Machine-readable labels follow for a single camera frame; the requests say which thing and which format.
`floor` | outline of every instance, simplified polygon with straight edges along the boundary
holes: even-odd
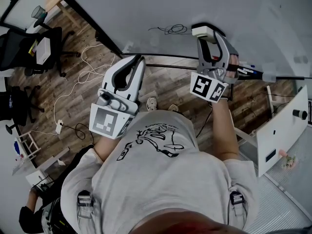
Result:
[[[100,44],[95,40],[95,30],[74,10],[70,9],[70,12],[81,24],[81,30],[75,28],[63,14],[57,15],[48,23],[50,27],[62,27],[63,35],[70,30],[76,32],[75,35],[70,36],[67,40],[64,51],[82,52],[86,47]],[[83,54],[83,58],[94,68],[107,65],[97,69],[102,74],[109,68],[109,64],[113,60],[114,63],[118,61],[118,58],[115,58],[115,55],[104,46],[89,48]],[[192,59],[146,57],[146,60],[147,63],[197,66],[197,61]],[[64,125],[73,128],[75,128],[77,123],[83,123],[88,126],[91,103],[97,99],[97,90],[102,83],[102,78],[92,74],[89,80],[95,80],[85,84],[77,84],[72,91],[73,86],[77,83],[79,74],[83,71],[89,71],[91,68],[81,58],[77,57],[62,57],[61,62],[64,72],[67,73],[65,78],[59,77],[56,68],[42,75],[34,75],[32,77],[25,77],[23,68],[17,68],[14,75],[9,79],[9,85],[11,86],[20,86],[21,88],[25,86],[41,86],[35,97],[37,105],[44,108],[45,112],[39,113],[33,111],[37,120],[34,124],[31,124],[28,119],[26,126],[20,127],[22,133],[30,130],[54,133],[56,128],[55,120],[57,122],[58,119],[62,119]],[[193,122],[195,132],[198,133],[206,120],[210,108],[206,101],[189,93],[190,74],[191,71],[189,70],[147,67],[143,85],[139,93],[139,100],[142,103],[140,111],[146,111],[145,104],[149,97],[157,98],[159,109],[166,110],[171,104],[177,104],[180,112]],[[87,75],[84,73],[80,77],[80,81],[84,81],[86,78]],[[234,99],[232,102],[229,102],[229,105],[234,125],[237,128],[249,133],[268,120],[270,113],[265,95],[265,87],[267,85],[269,84],[258,80],[242,81],[235,85]],[[270,87],[274,94],[285,96],[294,94],[294,85],[289,80],[271,83]],[[54,119],[54,105],[56,100],[60,96],[70,94],[71,91],[71,95],[62,97],[57,101]],[[277,97],[277,100],[286,102],[289,98]],[[50,156],[58,154],[67,146],[74,154],[82,147],[86,147],[92,143],[92,137],[87,128],[82,125],[78,125],[77,128],[85,132],[85,139],[81,140],[77,138],[75,131],[67,127],[62,129],[60,135],[32,133],[35,141],[42,148],[35,162],[40,165]],[[94,133],[93,135],[94,142],[96,142],[99,139],[99,135]],[[200,150],[209,152],[212,145],[211,120],[206,124],[197,140]]]

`sneaker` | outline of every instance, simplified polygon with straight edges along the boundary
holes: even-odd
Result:
[[[175,104],[172,104],[169,108],[168,111],[176,111],[179,112],[179,107]]]
[[[157,100],[155,97],[149,97],[146,102],[147,111],[157,110]]]

